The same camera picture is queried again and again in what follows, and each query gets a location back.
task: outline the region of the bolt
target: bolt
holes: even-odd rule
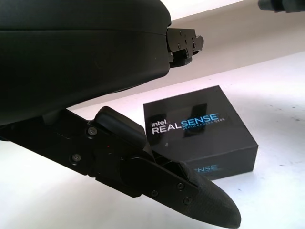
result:
[[[182,184],[182,183],[179,183],[178,185],[177,185],[177,189],[178,190],[183,190],[184,189],[184,184]]]
[[[75,162],[79,162],[81,160],[81,155],[73,154],[72,155],[72,160],[75,161]]]
[[[185,205],[190,205],[191,202],[192,202],[192,198],[190,198],[190,197],[186,197],[186,198],[184,198],[184,200],[183,200],[183,203],[184,203]]]
[[[159,195],[159,193],[158,193],[156,190],[154,190],[154,191],[151,192],[151,196],[152,196],[153,198],[156,198],[158,195]]]
[[[88,134],[91,136],[95,136],[97,134],[97,129],[93,126],[89,127]]]

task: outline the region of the black plastic housing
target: black plastic housing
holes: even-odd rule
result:
[[[4,0],[0,125],[165,76],[171,18],[159,0]]]

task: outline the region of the product box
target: product box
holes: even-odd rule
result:
[[[209,179],[250,172],[258,145],[219,86],[144,104],[156,153]]]

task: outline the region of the textured fingertip pad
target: textured fingertip pad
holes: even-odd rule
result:
[[[239,228],[240,212],[233,200],[217,185],[182,164],[188,179],[198,186],[199,193],[185,215],[224,228]]]

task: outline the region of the white table surface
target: white table surface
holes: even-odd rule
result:
[[[260,145],[254,171],[215,181],[243,229],[304,229],[305,52],[108,105],[144,125],[142,104],[220,85]],[[12,143],[0,142],[0,229],[214,229],[147,197],[130,198]]]

